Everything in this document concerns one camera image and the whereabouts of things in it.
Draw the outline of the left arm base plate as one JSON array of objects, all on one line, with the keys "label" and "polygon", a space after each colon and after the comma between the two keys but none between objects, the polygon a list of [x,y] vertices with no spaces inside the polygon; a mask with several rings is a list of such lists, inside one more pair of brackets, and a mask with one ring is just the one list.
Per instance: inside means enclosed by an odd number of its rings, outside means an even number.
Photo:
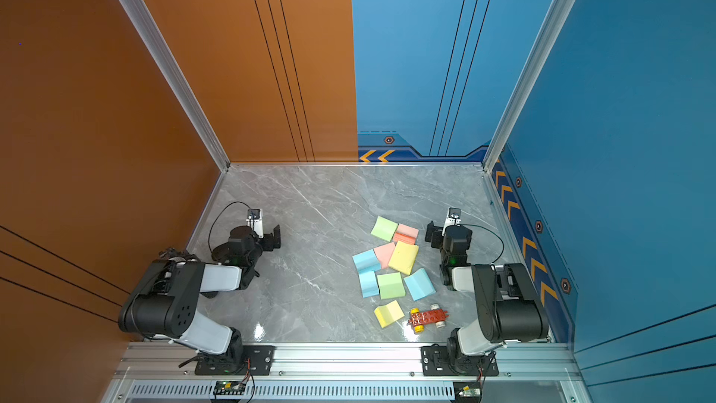
[{"label": "left arm base plate", "polygon": [[249,372],[252,376],[269,376],[276,347],[244,345],[241,354],[229,349],[225,354],[200,354],[195,367],[199,376],[235,376]]}]

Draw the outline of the pink fanned memo pad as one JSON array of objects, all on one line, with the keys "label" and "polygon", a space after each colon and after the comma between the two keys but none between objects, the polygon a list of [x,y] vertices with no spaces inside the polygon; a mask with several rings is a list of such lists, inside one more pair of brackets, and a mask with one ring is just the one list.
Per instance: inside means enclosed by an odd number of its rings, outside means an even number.
[{"label": "pink fanned memo pad", "polygon": [[396,228],[395,234],[393,235],[393,241],[404,244],[416,244],[420,231],[410,226],[399,224]]}]

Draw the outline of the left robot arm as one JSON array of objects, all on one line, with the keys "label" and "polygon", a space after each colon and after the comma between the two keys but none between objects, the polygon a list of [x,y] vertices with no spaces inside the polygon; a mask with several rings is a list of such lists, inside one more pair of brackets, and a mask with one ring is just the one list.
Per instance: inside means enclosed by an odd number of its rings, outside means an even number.
[{"label": "left robot arm", "polygon": [[247,289],[259,277],[255,267],[262,254],[281,245],[279,225],[262,236],[240,226],[214,250],[214,263],[174,256],[153,261],[122,306],[119,329],[146,338],[162,335],[194,350],[180,366],[194,362],[197,375],[269,375],[275,347],[244,346],[237,328],[210,319],[198,303],[201,296]]}]

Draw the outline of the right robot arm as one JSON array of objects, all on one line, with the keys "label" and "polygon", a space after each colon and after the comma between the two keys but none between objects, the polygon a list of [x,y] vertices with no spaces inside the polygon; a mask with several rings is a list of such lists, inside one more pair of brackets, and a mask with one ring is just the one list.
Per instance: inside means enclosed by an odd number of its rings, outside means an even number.
[{"label": "right robot arm", "polygon": [[468,261],[473,231],[462,224],[429,223],[425,241],[440,253],[443,285],[474,297],[477,319],[447,338],[447,366],[458,375],[492,374],[496,351],[507,343],[545,340],[549,322],[544,304],[522,263]]}]

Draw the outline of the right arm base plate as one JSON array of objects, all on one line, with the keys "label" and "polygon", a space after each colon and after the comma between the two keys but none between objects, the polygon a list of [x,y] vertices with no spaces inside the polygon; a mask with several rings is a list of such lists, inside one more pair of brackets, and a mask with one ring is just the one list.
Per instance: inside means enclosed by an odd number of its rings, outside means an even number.
[{"label": "right arm base plate", "polygon": [[423,346],[420,351],[424,376],[473,376],[484,378],[497,377],[500,374],[494,352],[480,354],[479,356],[465,356],[460,352],[452,353],[446,345],[436,343]]}]

